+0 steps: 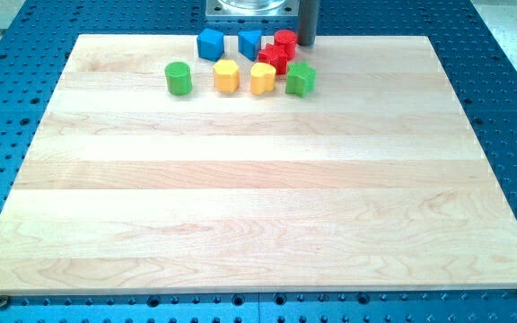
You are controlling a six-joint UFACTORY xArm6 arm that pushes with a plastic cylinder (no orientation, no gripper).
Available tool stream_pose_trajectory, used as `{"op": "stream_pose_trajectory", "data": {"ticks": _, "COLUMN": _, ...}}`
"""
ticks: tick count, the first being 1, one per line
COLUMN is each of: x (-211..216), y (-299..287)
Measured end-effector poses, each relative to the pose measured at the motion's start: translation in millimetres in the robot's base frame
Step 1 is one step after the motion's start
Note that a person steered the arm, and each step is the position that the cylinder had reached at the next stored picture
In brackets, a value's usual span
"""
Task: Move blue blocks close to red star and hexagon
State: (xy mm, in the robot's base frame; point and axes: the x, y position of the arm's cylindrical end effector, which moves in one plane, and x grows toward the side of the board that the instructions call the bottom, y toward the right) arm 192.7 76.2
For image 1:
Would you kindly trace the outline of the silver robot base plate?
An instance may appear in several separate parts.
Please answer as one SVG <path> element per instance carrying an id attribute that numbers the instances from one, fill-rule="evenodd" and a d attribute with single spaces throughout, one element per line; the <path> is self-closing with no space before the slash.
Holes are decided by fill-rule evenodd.
<path id="1" fill-rule="evenodd" d="M 299 0 L 203 0 L 207 19 L 293 17 Z"/>

